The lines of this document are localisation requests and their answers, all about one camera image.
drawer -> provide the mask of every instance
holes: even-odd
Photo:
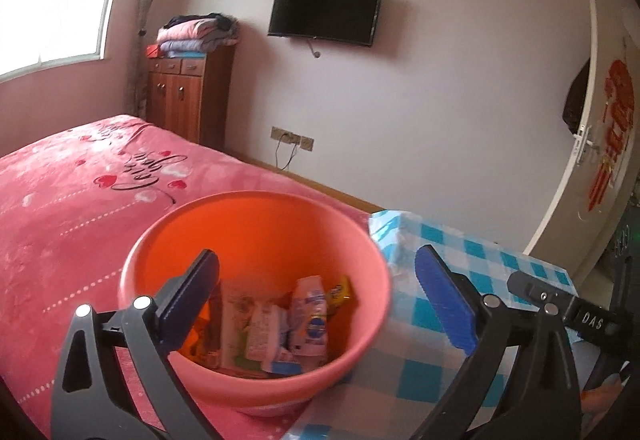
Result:
[[[182,75],[204,75],[204,59],[183,59],[182,60]]]
[[[148,70],[150,72],[158,72],[160,73],[160,63],[162,59],[148,59]]]
[[[160,59],[160,71],[163,74],[179,74],[182,59]]]

electrical cord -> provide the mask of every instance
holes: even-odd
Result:
[[[291,150],[291,155],[289,155],[289,160],[287,161],[285,166],[281,169],[281,171],[284,171],[285,169],[289,169],[289,164],[291,164],[293,157],[295,157],[297,153],[298,153],[298,144],[294,144],[293,149]]]
[[[280,144],[282,144],[283,138],[284,138],[284,134],[281,134],[280,138],[278,139],[278,145],[276,146],[276,169],[280,169],[278,167],[278,150],[280,149]]]
[[[280,149],[280,144],[282,144],[282,139],[286,136],[289,136],[289,133],[283,133],[278,139],[278,145],[276,146],[276,169],[279,171],[284,171],[285,169],[289,168],[293,157],[295,157],[295,155],[298,153],[298,143],[295,143],[293,145],[293,149],[291,150],[291,154],[289,155],[289,160],[287,160],[287,163],[284,165],[284,167],[280,167],[278,165],[278,150]]]

wooden cabinet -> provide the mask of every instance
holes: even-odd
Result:
[[[181,137],[222,150],[234,47],[204,59],[149,59],[146,118]]]

screw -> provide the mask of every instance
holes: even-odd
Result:
[[[482,298],[482,302],[489,308],[498,308],[498,306],[500,306],[500,298],[493,294],[487,294],[486,296],[484,296]]]
[[[148,295],[137,297],[133,302],[133,308],[143,310],[151,304],[151,298]]]
[[[76,315],[78,317],[87,317],[91,313],[91,307],[87,304],[80,305],[76,308]]]
[[[545,305],[545,313],[549,315],[558,315],[558,307],[553,303],[547,303]]]

red decoration on door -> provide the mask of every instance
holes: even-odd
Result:
[[[628,68],[620,59],[613,61],[609,67],[609,76],[604,81],[604,94],[607,99],[613,98],[614,102],[609,110],[611,123],[606,133],[606,153],[589,189],[589,211],[602,203],[616,162],[626,148],[634,123],[634,86]],[[603,122],[607,119],[609,102],[605,107]]]

